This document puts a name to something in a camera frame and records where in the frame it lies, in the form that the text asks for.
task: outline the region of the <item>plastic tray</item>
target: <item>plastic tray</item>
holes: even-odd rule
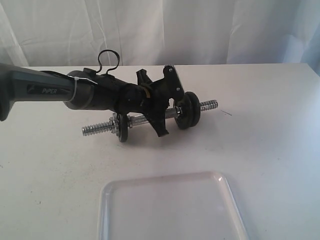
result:
[[[201,172],[113,181],[101,192],[99,240],[247,240],[226,178]]]

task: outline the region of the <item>robotic arm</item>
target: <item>robotic arm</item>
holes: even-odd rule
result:
[[[112,50],[101,53],[107,51],[115,53],[119,60],[119,55]],[[168,134],[166,110],[172,98],[176,108],[174,117],[179,128],[186,129],[198,123],[201,104],[194,93],[185,94],[172,65],[166,65],[163,68],[164,77],[154,82],[147,76],[147,71],[141,69],[136,73],[137,84],[132,84],[109,74],[110,70],[117,67],[99,75],[102,69],[99,57],[98,61],[99,71],[84,68],[83,71],[72,71],[68,75],[0,63],[0,121],[7,118],[15,102],[63,101],[73,110],[111,110],[126,128],[130,125],[127,114],[141,113],[157,135],[162,137]],[[127,137],[128,133],[119,139],[125,142]]]

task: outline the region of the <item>white backdrop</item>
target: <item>white backdrop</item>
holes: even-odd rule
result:
[[[320,0],[0,0],[0,62],[96,66],[308,63]],[[115,65],[110,54],[104,65]]]

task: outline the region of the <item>table surface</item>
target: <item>table surface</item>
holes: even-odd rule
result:
[[[83,67],[34,67],[68,73]],[[141,66],[120,66],[135,83]],[[151,79],[162,66],[144,66]],[[219,171],[251,239],[319,239],[320,78],[306,64],[176,66],[186,91],[217,99],[196,127],[83,137],[110,111],[17,102],[0,123],[2,239],[97,237],[100,191],[113,180]]]

